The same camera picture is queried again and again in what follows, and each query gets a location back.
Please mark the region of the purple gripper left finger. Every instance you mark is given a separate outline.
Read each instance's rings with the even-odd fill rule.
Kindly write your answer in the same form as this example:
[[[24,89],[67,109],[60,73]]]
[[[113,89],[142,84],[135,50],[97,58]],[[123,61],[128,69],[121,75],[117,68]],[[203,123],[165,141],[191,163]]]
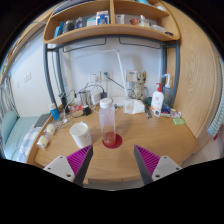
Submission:
[[[93,146],[89,145],[69,156],[59,155],[44,170],[82,186],[92,156]]]

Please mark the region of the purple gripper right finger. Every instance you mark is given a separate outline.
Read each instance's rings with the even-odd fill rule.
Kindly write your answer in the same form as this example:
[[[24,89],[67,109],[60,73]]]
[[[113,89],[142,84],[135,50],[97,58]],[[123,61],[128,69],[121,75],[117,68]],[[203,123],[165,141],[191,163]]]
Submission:
[[[134,156],[144,185],[181,170],[181,167],[167,155],[158,156],[138,145],[134,146]]]

